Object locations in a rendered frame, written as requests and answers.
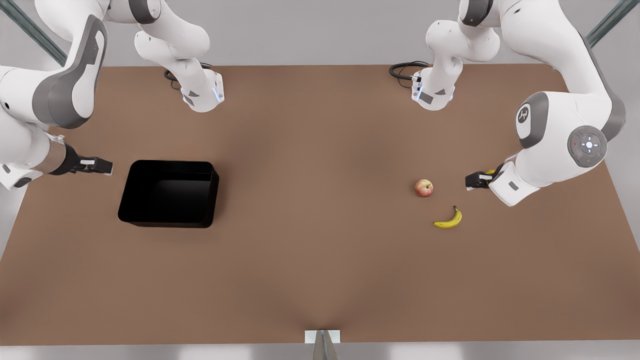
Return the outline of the black storage box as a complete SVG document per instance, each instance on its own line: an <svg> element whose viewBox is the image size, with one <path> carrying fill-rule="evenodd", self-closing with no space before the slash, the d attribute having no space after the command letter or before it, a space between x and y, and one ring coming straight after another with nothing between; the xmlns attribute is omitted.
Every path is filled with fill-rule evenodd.
<svg viewBox="0 0 640 360"><path fill-rule="evenodd" d="M208 228L219 182L210 162L137 160L126 178L118 218L139 227Z"/></svg>

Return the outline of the yellow banana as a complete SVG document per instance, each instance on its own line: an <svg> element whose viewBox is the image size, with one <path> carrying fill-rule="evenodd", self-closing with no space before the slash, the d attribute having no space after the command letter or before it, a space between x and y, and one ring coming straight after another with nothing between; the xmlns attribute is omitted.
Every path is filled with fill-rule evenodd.
<svg viewBox="0 0 640 360"><path fill-rule="evenodd" d="M435 221L433 225L440 229L450 229L450 228L457 227L462 221L463 214L461 210L458 209L457 206L453 205L453 209L454 209L454 214L451 219L448 219L446 221Z"/></svg>

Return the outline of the silver frame post with foot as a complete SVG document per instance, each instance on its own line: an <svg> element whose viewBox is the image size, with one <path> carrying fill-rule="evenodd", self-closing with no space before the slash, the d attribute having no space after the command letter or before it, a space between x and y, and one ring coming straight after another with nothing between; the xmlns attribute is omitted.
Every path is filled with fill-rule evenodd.
<svg viewBox="0 0 640 360"><path fill-rule="evenodd" d="M304 331L304 343L313 344L312 360L339 360L335 344L340 342L340 330Z"/></svg>

